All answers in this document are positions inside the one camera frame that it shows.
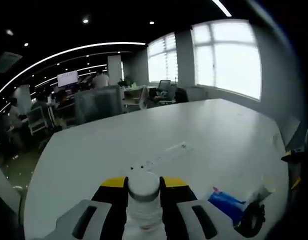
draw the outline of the white window frame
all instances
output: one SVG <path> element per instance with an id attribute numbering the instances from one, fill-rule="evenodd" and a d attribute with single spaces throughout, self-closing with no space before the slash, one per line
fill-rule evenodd
<path id="1" fill-rule="evenodd" d="M 195 85 L 196 86 L 201 86 L 201 87 L 208 87 L 208 88 L 212 88 L 212 89 L 217 89 L 217 90 L 222 90 L 222 91 L 225 91 L 225 92 L 229 92 L 229 93 L 234 93 L 234 94 L 237 94 L 237 95 L 241 95 L 243 97 L 246 97 L 246 98 L 250 98 L 252 100 L 255 100 L 255 101 L 258 101 L 260 102 L 261 101 L 261 98 L 262 98 L 262 86 L 263 86 L 263 83 L 262 83 L 262 64 L 261 64 L 261 58 L 260 58 L 260 53 L 259 53 L 259 58 L 260 58 L 260 74 L 261 74 L 261 84 L 260 84 L 260 98 L 254 98 L 252 96 L 248 96 L 248 95 L 244 95 L 240 92 L 235 92 L 235 91 L 232 91 L 232 90 L 229 90 L 229 89 L 225 89 L 225 88 L 219 88 L 219 87 L 216 87 L 216 54 L 215 54 L 215 45 L 217 44 L 233 44 L 233 45 L 243 45 L 243 46 L 252 46 L 252 47 L 256 47 L 258 52 L 259 52 L 259 48 L 258 48 L 258 43 L 257 43 L 257 39 L 255 38 L 255 41 L 254 42 L 246 42 L 246 41 L 236 41 L 236 40 L 215 40 L 214 38 L 214 33 L 213 33 L 213 30 L 212 30 L 212 24 L 214 23 L 221 23 L 221 22 L 225 22 L 225 23 L 229 23 L 230 21 L 232 22 L 243 22 L 243 23 L 246 23 L 248 21 L 246 20 L 238 20 L 238 19 L 234 19 L 234 20 L 216 20 L 216 21 L 211 21 L 211 22 L 204 22 L 204 23 L 201 23 L 201 24 L 196 24 L 194 25 L 193 27 L 195 26 L 206 26 L 209 30 L 209 33 L 210 33 L 210 41 L 209 42 L 204 42 L 204 43 L 195 43 L 194 41 L 194 38 L 193 38 L 193 30 L 191 30 L 191 36 L 192 36 L 192 42 L 193 42 L 193 49 L 194 49 L 194 66 L 195 66 Z M 198 69 L 197 69 L 197 64 L 196 64 L 196 49 L 198 47 L 203 47 L 203 46 L 209 46 L 211 47 L 211 50 L 212 50 L 212 59 L 213 59 L 213 85 L 203 85 L 203 84 L 197 84 L 198 80 L 197 80 L 197 77 L 198 77 Z"/>
<path id="2" fill-rule="evenodd" d="M 164 78 L 164 79 L 158 79 L 158 80 L 152 80 L 151 79 L 151 69 L 150 69 L 150 59 L 152 58 L 152 57 L 155 57 L 155 56 L 157 56 L 157 55 L 161 55 L 161 54 L 164 54 L 165 55 L 165 65 L 166 65 L 166 76 L 168 76 L 168 58 L 167 58 L 167 54 L 169 54 L 169 53 L 175 53 L 176 54 L 176 58 L 177 58 L 177 50 L 176 50 L 176 44 L 175 44 L 175 46 L 174 47 L 172 47 L 172 48 L 169 48 L 169 49 L 167 49 L 167 45 L 166 45 L 166 42 L 167 42 L 167 39 L 168 39 L 168 37 L 170 37 L 170 36 L 174 36 L 174 38 L 175 38 L 175 33 L 174 32 L 172 32 L 172 33 L 169 33 L 169 34 L 167 34 L 167 35 L 165 35 L 165 36 L 163 36 L 163 37 L 160 37 L 159 39 L 157 39 L 157 40 L 155 40 L 155 41 L 153 41 L 153 42 L 151 42 L 151 43 L 149 43 L 148 44 L 148 48 L 147 48 L 147 63 L 148 63 L 148 76 L 149 76 L 149 82 L 151 82 L 151 83 L 159 83 L 160 82 L 160 80 L 170 80 L 171 82 L 178 82 L 178 61 L 177 61 L 177 59 L 176 59 L 176 67 L 177 67 L 177 70 L 176 70 L 176 79 L 175 78 L 173 78 L 173 79 L 168 79 L 168 78 Z M 164 46 L 164 49 L 162 50 L 162 51 L 160 51 L 160 52 L 156 52 L 155 54 L 150 54 L 150 45 L 153 45 L 153 44 L 155 44 L 155 43 L 157 43 L 157 42 L 159 42 L 159 41 L 161 41 L 161 40 L 163 40 L 163 46 Z"/>

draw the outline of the window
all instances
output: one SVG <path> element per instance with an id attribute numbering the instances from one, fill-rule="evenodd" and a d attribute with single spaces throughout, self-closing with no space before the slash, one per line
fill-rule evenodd
<path id="1" fill-rule="evenodd" d="M 254 32 L 245 20 L 193 26 L 195 83 L 261 98 L 261 62 Z"/>
<path id="2" fill-rule="evenodd" d="M 175 34 L 171 33 L 150 43 L 147 48 L 149 81 L 178 80 Z"/>

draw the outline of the yellow object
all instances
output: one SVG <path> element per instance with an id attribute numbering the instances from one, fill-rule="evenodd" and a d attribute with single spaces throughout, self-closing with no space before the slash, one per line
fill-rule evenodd
<path id="1" fill-rule="evenodd" d="M 113 178 L 109 178 L 106 181 L 104 181 L 101 186 L 103 187 L 116 187 L 116 188 L 122 188 L 124 187 L 124 181 L 125 181 L 125 176 L 118 176 L 118 177 L 113 177 Z"/>
<path id="2" fill-rule="evenodd" d="M 289 155 L 291 155 L 291 154 L 292 154 L 292 151 L 289 150 L 288 152 L 285 153 L 285 156 L 289 156 Z"/>
<path id="3" fill-rule="evenodd" d="M 297 180 L 295 181 L 294 185 L 292 186 L 292 189 L 294 189 L 295 187 L 297 187 L 297 185 L 300 183 L 302 179 L 300 178 L 300 176 L 297 178 Z"/>
<path id="4" fill-rule="evenodd" d="M 165 180 L 165 185 L 167 188 L 180 187 L 180 186 L 183 187 L 188 185 L 180 178 L 170 177 L 170 176 L 164 176 L 163 178 Z"/>

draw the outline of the blue package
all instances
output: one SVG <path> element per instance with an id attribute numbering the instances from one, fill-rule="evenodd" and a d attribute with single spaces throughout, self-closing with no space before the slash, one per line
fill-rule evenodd
<path id="1" fill-rule="evenodd" d="M 234 226 L 239 223 L 245 208 L 246 201 L 239 201 L 238 199 L 230 196 L 229 194 L 219 191 L 213 187 L 214 191 L 208 198 L 208 201 L 229 216 Z"/>

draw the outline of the desk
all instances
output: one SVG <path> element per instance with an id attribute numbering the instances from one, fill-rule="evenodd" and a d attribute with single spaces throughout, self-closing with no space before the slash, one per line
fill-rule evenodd
<path id="1" fill-rule="evenodd" d="M 104 180 L 186 141 L 195 150 L 153 172 L 182 178 L 198 199 L 216 186 L 245 200 L 262 175 L 274 178 L 277 191 L 265 200 L 266 222 L 256 236 L 263 239 L 287 203 L 288 166 L 280 160 L 285 153 L 281 137 L 273 145 L 277 133 L 272 119 L 222 99 L 160 106 L 57 132 L 28 188 L 25 237 L 44 237 L 62 214 L 91 199 Z M 236 234 L 231 239 L 242 238 Z"/>

